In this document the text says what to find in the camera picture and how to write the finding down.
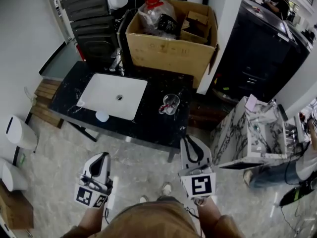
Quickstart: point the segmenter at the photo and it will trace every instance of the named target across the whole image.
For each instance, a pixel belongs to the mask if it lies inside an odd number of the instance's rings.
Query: white sink
[[[147,81],[141,79],[96,73],[77,106],[133,120],[147,84]]]

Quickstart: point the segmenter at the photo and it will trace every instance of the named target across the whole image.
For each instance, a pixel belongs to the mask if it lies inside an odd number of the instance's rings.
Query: wooden pallet
[[[36,105],[31,108],[32,114],[57,128],[61,128],[64,120],[53,114],[48,109],[48,105],[60,84],[61,82],[59,81],[43,79],[35,91],[37,95]]]

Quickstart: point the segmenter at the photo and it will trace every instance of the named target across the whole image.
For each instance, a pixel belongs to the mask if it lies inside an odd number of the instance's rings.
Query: marble floor
[[[165,181],[173,185],[173,193],[185,206],[194,207],[177,176],[180,157],[167,163],[168,153],[135,145],[109,136],[100,135],[94,143],[77,132],[67,122],[57,129],[33,116],[30,126],[39,135],[35,154],[21,151],[25,160],[18,166],[28,179],[26,198],[34,207],[35,238],[57,238],[79,223],[85,208],[73,201],[74,186],[84,163],[93,155],[107,151],[111,155],[110,176],[117,181],[116,189],[109,201],[111,220],[125,207],[139,201],[145,194],[156,200]],[[206,134],[200,134],[206,142]],[[222,214],[232,215],[241,231],[248,238],[308,238],[315,232],[317,196],[311,193],[299,204],[283,208],[286,219],[300,232],[295,236],[285,222],[281,210],[274,207],[291,189],[281,185],[256,191],[249,190],[243,182],[243,171],[215,170],[217,190],[214,200]]]

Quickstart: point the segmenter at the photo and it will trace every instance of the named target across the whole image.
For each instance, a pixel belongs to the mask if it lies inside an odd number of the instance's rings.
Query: faucet
[[[261,111],[263,113],[266,113],[267,111],[269,111],[271,108],[277,108],[277,103],[276,103],[276,99],[272,99],[270,100],[270,102],[261,109]]]
[[[115,58],[115,60],[113,61],[112,65],[110,66],[109,70],[114,72],[116,70],[116,68],[119,67],[118,71],[120,71],[121,75],[124,76],[124,69],[123,69],[123,67],[119,66],[119,64],[122,61],[121,53],[122,53],[121,48],[117,48],[112,53],[111,57]]]

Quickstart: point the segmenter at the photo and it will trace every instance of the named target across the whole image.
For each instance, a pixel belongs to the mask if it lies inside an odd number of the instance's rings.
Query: shoe
[[[140,197],[140,204],[149,202],[149,198],[145,195]]]
[[[250,186],[252,177],[253,177],[253,173],[251,170],[247,170],[244,172],[243,179],[244,179],[244,182],[247,184],[247,186]]]
[[[162,186],[161,196],[170,196],[172,194],[172,184],[165,182]]]

